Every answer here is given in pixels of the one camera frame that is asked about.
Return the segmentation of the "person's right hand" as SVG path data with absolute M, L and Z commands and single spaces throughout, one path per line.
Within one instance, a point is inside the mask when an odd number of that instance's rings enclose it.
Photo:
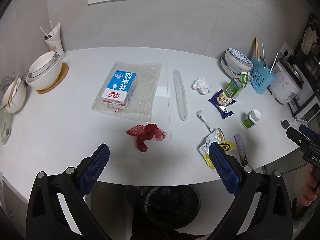
M 303 206 L 310 206 L 319 196 L 319 188 L 317 188 L 317 191 L 313 191 L 317 185 L 317 180 L 313 175 L 314 169 L 313 165 L 308 165 L 305 174 L 305 184 L 302 187 L 302 195 L 299 199 L 300 204 Z

